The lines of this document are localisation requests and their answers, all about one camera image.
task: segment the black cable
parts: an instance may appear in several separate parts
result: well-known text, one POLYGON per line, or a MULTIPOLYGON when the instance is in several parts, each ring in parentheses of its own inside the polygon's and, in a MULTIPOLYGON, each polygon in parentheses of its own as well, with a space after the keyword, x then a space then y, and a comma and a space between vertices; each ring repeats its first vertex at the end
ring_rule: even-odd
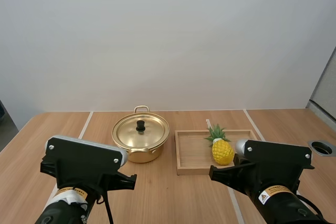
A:
POLYGON ((87 181, 84 181, 84 180, 76 183, 76 185, 73 186, 72 189, 73 190, 76 189, 77 186, 79 186, 79 185, 83 185, 84 187, 90 188, 90 189, 94 190, 97 193, 97 195, 99 196, 99 197, 97 197, 97 201, 96 201, 97 205, 100 205, 100 204, 102 204, 102 203, 105 202, 106 211, 107 211, 107 215, 109 217, 110 224, 113 224, 113 217, 112 217, 112 213, 111 213, 111 209, 110 209, 110 204, 109 204, 109 198, 108 198, 107 191, 104 190, 100 186, 97 186, 97 185, 95 185, 93 183, 88 183, 87 181), (102 198, 103 198, 102 202, 98 202, 100 196, 102 196, 102 198))
POLYGON ((317 217, 319 217, 320 220, 324 221, 325 223, 332 224, 332 223, 330 223, 330 222, 327 222, 327 221, 324 219, 324 217, 323 217, 321 211, 319 210, 319 208, 318 208, 317 206, 315 206, 315 205, 313 204, 313 202, 311 202, 310 200, 304 198, 304 196, 302 196, 302 195, 297 195, 297 197, 298 197, 299 200, 302 200, 303 202, 307 203, 312 209, 314 209, 314 211, 317 213, 317 217))

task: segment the toy pineapple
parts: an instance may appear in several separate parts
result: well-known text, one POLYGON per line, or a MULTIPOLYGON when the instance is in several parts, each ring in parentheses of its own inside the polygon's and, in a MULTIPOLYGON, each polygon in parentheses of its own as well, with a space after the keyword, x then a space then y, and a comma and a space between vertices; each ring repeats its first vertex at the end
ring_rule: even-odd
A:
POLYGON ((224 128, 221 129, 219 125, 214 126, 213 129, 209 127, 208 130, 210 132, 210 136, 206 139, 213 143, 212 155, 214 160, 220 165, 228 165, 232 162, 235 153, 228 143, 230 140, 225 137, 223 129, 224 128))

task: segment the wooden tray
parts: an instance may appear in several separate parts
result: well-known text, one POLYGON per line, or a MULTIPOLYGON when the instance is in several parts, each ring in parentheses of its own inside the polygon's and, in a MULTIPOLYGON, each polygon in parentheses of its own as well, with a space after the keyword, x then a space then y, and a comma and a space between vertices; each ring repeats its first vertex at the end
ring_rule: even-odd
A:
MULTIPOLYGON (((235 150, 236 142, 240 139, 258 140, 252 130, 224 130, 226 137, 231 140, 230 145, 235 150)), ((212 157, 211 142, 208 130, 203 131, 175 131, 177 174, 178 175, 207 175, 210 166, 218 168, 233 166, 233 162, 226 166, 218 165, 212 157)))

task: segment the pot handle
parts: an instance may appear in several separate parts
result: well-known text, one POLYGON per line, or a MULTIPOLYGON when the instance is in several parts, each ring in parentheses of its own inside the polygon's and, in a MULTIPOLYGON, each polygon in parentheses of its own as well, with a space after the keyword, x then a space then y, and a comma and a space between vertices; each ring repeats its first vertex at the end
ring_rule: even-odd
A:
POLYGON ((130 149, 128 151, 128 155, 132 155, 133 153, 136 153, 136 152, 145 152, 145 153, 149 153, 150 150, 148 148, 142 148, 142 149, 130 149))
POLYGON ((149 110, 149 108, 148 108, 147 106, 145 106, 145 105, 140 105, 140 106, 136 106, 136 107, 134 108, 134 114, 136 113, 136 110, 137 110, 137 109, 141 109, 141 108, 145 108, 145 109, 147 109, 148 113, 151 113, 151 111, 149 110))

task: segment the warning label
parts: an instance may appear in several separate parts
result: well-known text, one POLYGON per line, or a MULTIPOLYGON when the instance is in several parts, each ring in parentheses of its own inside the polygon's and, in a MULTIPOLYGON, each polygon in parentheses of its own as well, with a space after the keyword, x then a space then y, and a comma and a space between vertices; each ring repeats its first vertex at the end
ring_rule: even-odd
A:
MULTIPOLYGON (((65 191, 72 190, 72 189, 73 189, 73 187, 64 187, 62 189, 59 189, 57 191, 57 193, 55 194, 55 196, 65 192, 65 191)), ((84 199, 86 199, 86 197, 88 196, 88 194, 85 191, 83 191, 82 189, 75 188, 74 191, 76 193, 78 193, 80 196, 82 196, 84 199)))
POLYGON ((278 193, 292 193, 292 192, 285 186, 270 186, 266 190, 262 191, 258 199, 264 205, 270 197, 278 193))

